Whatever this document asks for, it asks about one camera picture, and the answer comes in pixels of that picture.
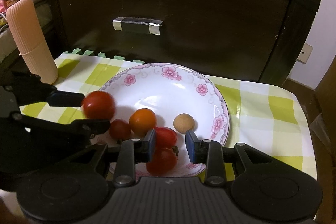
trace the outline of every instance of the plate rim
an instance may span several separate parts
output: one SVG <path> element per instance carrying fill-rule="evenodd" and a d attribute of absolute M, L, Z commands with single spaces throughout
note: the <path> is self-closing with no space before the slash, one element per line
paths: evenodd
<path fill-rule="evenodd" d="M 222 110 L 223 110 L 223 114 L 225 112 L 227 112 L 227 120 L 228 120 L 228 123 L 227 123 L 227 133 L 224 131 L 224 133 L 222 134 L 221 136 L 221 139 L 223 137 L 224 134 L 226 134 L 225 136 L 225 139 L 223 140 L 223 143 L 221 143 L 221 146 L 223 147 L 225 144 L 226 144 L 226 141 L 227 141 L 227 138 L 229 136 L 229 132 L 230 132 L 230 125 L 231 125 L 231 119 L 230 119 L 230 113 L 229 113 L 229 110 L 228 110 L 228 107 L 227 107 L 227 104 L 225 102 L 225 99 L 224 99 L 224 96 L 221 94 L 221 92 L 219 91 L 219 89 L 216 87 L 216 85 L 211 82 L 211 80 L 204 76 L 203 74 L 195 71 L 195 70 L 192 70 L 190 68 L 187 68 L 187 67 L 184 67 L 184 66 L 181 66 L 181 65 L 177 65 L 177 64 L 173 64 L 173 63 L 148 63 L 148 64 L 141 64 L 141 65 L 137 65 L 137 66 L 133 66 L 131 68 L 127 68 L 119 73 L 117 73 L 116 75 L 114 75 L 112 78 L 110 78 L 110 80 L 108 80 L 105 84 L 102 85 L 102 87 L 99 89 L 101 91 L 104 91 L 107 89 L 108 86 L 110 86 L 111 83 L 114 83 L 116 80 L 118 80 L 119 78 L 122 77 L 122 75 L 125 75 L 127 74 L 130 70 L 133 70 L 133 69 L 138 69 L 138 70 L 141 70 L 143 68 L 150 68 L 150 67 L 164 67 L 164 66 L 175 66 L 175 67 L 178 67 L 188 73 L 192 73 L 195 77 L 199 78 L 199 79 L 202 79 L 204 80 L 206 83 L 209 83 L 213 86 L 213 89 L 214 89 L 214 92 L 215 94 L 217 95 L 218 99 L 220 100 L 221 102 L 221 106 L 222 106 Z M 204 169 L 205 169 L 205 165 L 202 164 L 202 166 L 204 166 L 204 168 L 200 168 L 196 173 L 192 173 L 188 176 L 195 176 L 195 175 L 199 175 Z"/>

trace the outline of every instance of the pink bottle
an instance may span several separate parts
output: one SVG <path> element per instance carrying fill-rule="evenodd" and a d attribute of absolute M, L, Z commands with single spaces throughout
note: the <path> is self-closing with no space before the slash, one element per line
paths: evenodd
<path fill-rule="evenodd" d="M 8 8 L 7 22 L 25 63 L 41 81 L 52 84 L 58 69 L 45 41 L 32 0 L 20 0 Z"/>

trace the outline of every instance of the silver handle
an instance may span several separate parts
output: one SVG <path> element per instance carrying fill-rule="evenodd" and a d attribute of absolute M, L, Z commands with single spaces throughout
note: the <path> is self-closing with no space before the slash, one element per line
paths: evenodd
<path fill-rule="evenodd" d="M 163 20 L 139 17 L 117 17 L 112 23 L 113 28 L 117 31 L 160 35 L 160 27 L 162 26 Z"/>

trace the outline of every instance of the orange fruit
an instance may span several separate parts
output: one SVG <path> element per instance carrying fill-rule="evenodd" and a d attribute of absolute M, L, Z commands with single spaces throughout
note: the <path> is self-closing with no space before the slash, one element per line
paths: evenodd
<path fill-rule="evenodd" d="M 140 137 L 144 137 L 148 130 L 156 127 L 156 122 L 155 113 L 149 108 L 138 109 L 129 118 L 131 130 Z"/>

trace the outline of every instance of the small round tan object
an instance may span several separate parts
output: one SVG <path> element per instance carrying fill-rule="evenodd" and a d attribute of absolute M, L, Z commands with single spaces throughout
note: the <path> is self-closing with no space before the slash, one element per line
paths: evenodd
<path fill-rule="evenodd" d="M 174 128 L 177 132 L 185 134 L 189 129 L 195 127 L 195 120 L 189 114 L 179 114 L 174 119 Z"/>

